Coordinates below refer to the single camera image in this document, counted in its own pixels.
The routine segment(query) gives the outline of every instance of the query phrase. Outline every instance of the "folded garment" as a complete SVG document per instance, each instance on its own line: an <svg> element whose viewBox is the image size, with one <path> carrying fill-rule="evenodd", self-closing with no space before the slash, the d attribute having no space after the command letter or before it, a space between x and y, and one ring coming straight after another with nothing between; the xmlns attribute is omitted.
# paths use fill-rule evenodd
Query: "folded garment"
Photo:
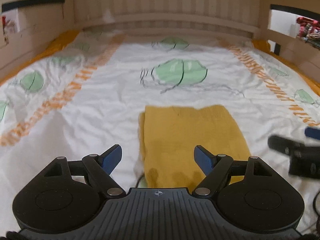
<svg viewBox="0 0 320 240"><path fill-rule="evenodd" d="M250 156L237 123L219 105L199 110L147 106L140 117L140 145L148 187L187 187L190 192L204 178L193 157L196 145L235 160Z"/></svg>

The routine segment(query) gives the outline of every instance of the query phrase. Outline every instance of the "red object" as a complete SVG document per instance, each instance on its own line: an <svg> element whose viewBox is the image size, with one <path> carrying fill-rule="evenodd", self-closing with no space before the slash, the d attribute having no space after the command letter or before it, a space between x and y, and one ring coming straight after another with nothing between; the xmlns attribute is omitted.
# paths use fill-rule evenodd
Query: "red object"
<svg viewBox="0 0 320 240"><path fill-rule="evenodd" d="M320 23L316 20L311 20L311 19L305 18L305 17L298 17L297 23L300 24L300 30L299 30L299 34L298 34L298 36L300 36L300 37L306 36L305 27L307 24L310 24L312 27L310 33L314 33L315 30L320 31Z"/></svg>
<svg viewBox="0 0 320 240"><path fill-rule="evenodd" d="M4 15L2 16L2 26L3 27L5 26L5 16Z"/></svg>

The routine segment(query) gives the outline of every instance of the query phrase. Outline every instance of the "orange stripe pattern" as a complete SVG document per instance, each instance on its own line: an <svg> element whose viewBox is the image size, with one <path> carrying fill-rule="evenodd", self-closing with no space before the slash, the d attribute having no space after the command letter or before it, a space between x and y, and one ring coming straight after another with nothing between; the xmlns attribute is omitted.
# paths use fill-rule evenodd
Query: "orange stripe pattern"
<svg viewBox="0 0 320 240"><path fill-rule="evenodd" d="M62 92L58 92L55 96L45 101L33 114L29 120L18 123L16 128L4 133L0 136L1 146L13 146L18 143L21 137L29 134L34 125L43 118L45 114L48 114L52 110L62 109L68 102L70 102L76 93L81 90L82 83L91 78L93 72L98 69L99 66L105 65L116 52L119 46L124 40L124 35L119 34L114 36L106 51L101 54L93 63L85 66L80 70L72 82L70 82Z"/></svg>
<svg viewBox="0 0 320 240"><path fill-rule="evenodd" d="M243 52L241 49L234 45L230 45L228 42L220 40L220 45L228 50L230 50L238 60L243 63L247 69L252 73L255 74L258 78L262 79L263 82L266 84L266 87L273 92L277 98L281 101L289 101L292 103L296 103L296 101L290 98L287 93L285 93L276 83L275 81L268 76L262 66L260 66L249 54ZM299 105L290 105L290 110L293 111L295 116L298 116L302 121L309 126L318 126L320 123L316 123L309 114Z"/></svg>

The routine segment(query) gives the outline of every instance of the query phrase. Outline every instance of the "headboard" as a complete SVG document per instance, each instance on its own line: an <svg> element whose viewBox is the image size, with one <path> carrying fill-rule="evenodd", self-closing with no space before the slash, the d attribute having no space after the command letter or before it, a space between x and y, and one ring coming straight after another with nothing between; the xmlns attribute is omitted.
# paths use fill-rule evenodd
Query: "headboard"
<svg viewBox="0 0 320 240"><path fill-rule="evenodd" d="M0 0L2 4L15 1ZM316 79L320 81L319 51L268 29L270 6L289 6L320 13L319 0L44 1L18 8L24 19L23 31L11 35L7 45L0 32L0 76L38 53L64 30L103 25L137 34L188 30L204 35L223 33L243 39L271 40L281 45L281 56L296 63L307 74L319 77Z"/></svg>

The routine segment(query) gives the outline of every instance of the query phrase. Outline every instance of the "bed sheet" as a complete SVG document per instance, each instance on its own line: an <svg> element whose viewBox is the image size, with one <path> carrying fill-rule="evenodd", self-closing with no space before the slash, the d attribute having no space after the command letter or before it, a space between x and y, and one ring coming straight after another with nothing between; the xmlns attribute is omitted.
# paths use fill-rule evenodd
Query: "bed sheet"
<svg viewBox="0 0 320 240"><path fill-rule="evenodd" d="M267 139L319 145L304 136L307 125L320 123L319 103L297 73L250 43L81 32L0 87L0 235L19 230L14 196L57 156L80 160L120 144L112 176L125 190L134 187L143 173L138 118L146 105L225 106L251 154L303 196L298 230L308 231L320 182L289 176L289 159L269 150Z"/></svg>

